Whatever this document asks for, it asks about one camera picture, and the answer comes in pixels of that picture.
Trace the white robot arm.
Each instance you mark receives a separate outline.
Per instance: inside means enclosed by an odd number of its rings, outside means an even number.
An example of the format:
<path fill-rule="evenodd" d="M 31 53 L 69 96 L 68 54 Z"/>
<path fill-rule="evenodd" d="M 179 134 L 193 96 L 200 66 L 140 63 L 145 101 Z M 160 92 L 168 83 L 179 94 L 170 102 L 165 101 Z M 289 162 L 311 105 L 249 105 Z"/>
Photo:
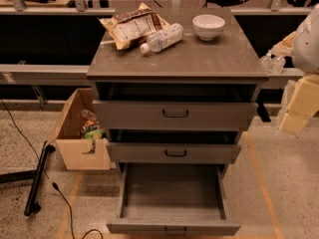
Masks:
<path fill-rule="evenodd" d="M 319 5 L 281 42 L 271 48 L 275 56 L 289 56 L 304 73 L 297 81 L 279 128 L 298 134 L 319 112 Z"/>

